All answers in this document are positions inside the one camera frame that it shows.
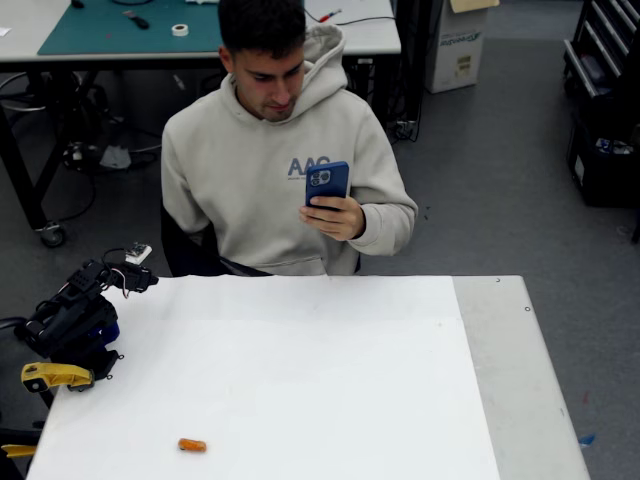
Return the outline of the person's left hand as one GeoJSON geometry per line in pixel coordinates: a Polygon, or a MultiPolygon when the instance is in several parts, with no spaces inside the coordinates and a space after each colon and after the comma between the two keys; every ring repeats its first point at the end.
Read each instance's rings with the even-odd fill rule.
{"type": "Polygon", "coordinates": [[[357,239],[366,228],[364,211],[351,197],[316,196],[299,214],[303,223],[336,241],[357,239]]]}

